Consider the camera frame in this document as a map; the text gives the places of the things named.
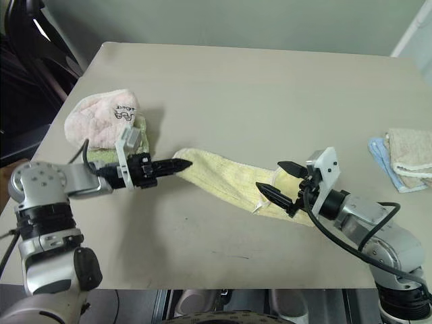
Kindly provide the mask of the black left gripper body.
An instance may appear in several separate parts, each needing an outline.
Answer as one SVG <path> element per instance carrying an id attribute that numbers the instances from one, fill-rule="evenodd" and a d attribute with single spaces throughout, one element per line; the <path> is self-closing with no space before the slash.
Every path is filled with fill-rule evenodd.
<path id="1" fill-rule="evenodd" d="M 128 170 L 135 187 L 141 189 L 157 186 L 157 177 L 149 153 L 137 153 L 127 158 Z"/>

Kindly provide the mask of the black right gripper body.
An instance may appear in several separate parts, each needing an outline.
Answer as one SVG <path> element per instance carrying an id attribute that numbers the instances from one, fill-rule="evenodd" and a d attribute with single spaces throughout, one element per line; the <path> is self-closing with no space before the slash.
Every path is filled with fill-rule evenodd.
<path id="1" fill-rule="evenodd" d="M 294 217 L 298 211 L 309 214 L 319 194 L 320 176 L 314 175 L 304 179 L 299 184 L 298 197 L 288 209 L 288 215 Z"/>

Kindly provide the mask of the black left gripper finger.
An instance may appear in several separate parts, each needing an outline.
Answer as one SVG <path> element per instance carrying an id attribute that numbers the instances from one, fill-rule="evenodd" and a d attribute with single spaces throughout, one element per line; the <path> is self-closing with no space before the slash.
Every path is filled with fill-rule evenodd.
<path id="1" fill-rule="evenodd" d="M 185 159 L 173 158 L 151 163 L 154 170 L 185 170 L 192 165 L 192 162 Z"/>
<path id="2" fill-rule="evenodd" d="M 171 176 L 175 173 L 184 171 L 187 167 L 168 167 L 168 168 L 154 168 L 153 174 L 155 178 L 160 178 L 164 176 Z"/>

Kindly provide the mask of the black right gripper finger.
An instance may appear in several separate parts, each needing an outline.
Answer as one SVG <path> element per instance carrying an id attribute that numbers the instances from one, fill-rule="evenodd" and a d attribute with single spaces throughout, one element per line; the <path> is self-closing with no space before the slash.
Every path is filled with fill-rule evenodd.
<path id="1" fill-rule="evenodd" d="M 293 161 L 280 161 L 277 165 L 282 168 L 286 173 L 295 178 L 306 178 L 306 168 Z"/>
<path id="2" fill-rule="evenodd" d="M 270 184 L 261 182 L 256 183 L 259 192 L 271 203 L 277 205 L 285 211 L 296 211 L 295 204 L 292 199 L 285 196 L 281 191 Z"/>

